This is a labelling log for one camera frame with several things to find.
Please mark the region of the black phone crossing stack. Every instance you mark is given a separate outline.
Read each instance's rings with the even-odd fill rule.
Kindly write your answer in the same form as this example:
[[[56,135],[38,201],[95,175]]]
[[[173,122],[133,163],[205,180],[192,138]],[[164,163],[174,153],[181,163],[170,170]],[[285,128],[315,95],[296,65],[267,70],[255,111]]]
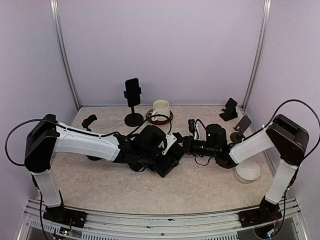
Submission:
[[[166,155],[159,154],[154,164],[155,171],[165,178],[170,171],[179,165],[180,160],[184,157],[183,147],[174,143],[167,151]]]

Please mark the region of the tall black clamp phone stand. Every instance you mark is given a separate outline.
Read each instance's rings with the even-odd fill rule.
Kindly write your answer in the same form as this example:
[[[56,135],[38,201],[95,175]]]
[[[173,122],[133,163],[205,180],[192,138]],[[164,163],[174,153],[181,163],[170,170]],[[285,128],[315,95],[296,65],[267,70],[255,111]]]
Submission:
[[[124,122],[129,127],[137,127],[143,122],[144,117],[140,113],[135,112],[135,106],[130,107],[130,109],[131,113],[125,117]]]

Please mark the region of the black plate phone stand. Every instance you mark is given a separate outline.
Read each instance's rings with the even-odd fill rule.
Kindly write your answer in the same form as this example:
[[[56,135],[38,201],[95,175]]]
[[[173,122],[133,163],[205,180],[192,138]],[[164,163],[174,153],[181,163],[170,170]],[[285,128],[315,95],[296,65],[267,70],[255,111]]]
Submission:
[[[244,115],[237,125],[233,128],[234,132],[230,135],[230,140],[232,143],[238,143],[245,138],[244,132],[249,128],[252,121],[246,115]]]

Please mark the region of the black folding phone stand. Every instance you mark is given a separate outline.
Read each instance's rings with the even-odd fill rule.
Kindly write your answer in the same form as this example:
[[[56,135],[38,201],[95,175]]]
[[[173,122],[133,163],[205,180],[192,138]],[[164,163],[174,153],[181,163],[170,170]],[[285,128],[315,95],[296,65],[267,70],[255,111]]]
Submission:
[[[228,122],[230,120],[238,118],[238,113],[236,110],[238,103],[233,99],[229,98],[224,108],[222,108],[222,113],[219,116],[225,121]]]

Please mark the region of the short black phone stand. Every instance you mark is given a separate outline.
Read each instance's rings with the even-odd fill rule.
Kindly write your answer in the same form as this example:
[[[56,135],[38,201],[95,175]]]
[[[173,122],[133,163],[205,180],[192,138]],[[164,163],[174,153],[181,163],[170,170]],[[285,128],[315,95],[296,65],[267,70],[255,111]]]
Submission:
[[[95,114],[90,115],[88,118],[84,119],[81,123],[82,127],[86,130],[91,132],[92,130],[90,129],[90,125],[96,121],[98,118]],[[89,156],[87,155],[87,158],[91,161],[99,161],[102,158],[96,157],[96,156]]]

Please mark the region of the black phone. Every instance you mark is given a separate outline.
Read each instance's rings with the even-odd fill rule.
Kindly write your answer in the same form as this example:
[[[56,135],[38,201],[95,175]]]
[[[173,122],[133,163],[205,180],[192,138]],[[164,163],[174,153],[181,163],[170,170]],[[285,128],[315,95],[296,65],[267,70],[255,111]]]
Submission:
[[[128,79],[124,82],[124,97],[127,99],[128,107],[135,107],[141,103],[142,89],[138,78]]]

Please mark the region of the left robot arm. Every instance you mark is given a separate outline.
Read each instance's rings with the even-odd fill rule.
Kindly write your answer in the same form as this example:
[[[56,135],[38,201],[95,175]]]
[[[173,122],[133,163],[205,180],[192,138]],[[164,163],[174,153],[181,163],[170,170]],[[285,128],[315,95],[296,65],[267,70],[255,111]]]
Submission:
[[[156,126],[148,125],[137,134],[123,135],[74,128],[58,122],[54,114],[45,115],[37,123],[27,135],[24,164],[44,201],[43,217],[53,222],[73,223],[87,216],[83,211],[65,207],[51,171],[58,157],[89,156],[131,168],[152,167],[163,178],[180,160],[174,152],[175,137]]]

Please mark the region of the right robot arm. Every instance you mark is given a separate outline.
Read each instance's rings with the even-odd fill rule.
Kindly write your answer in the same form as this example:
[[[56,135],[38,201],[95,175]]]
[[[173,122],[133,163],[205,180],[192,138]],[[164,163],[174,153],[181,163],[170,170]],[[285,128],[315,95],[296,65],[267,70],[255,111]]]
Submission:
[[[183,137],[182,146],[189,155],[213,158],[224,169],[244,165],[250,158],[263,152],[277,152],[279,161],[273,180],[259,206],[239,213],[242,227],[267,223],[282,217],[280,200],[286,195],[305,160],[309,133],[283,114],[273,116],[266,126],[239,142],[227,143],[226,130],[219,124],[206,128],[206,139],[192,135]]]

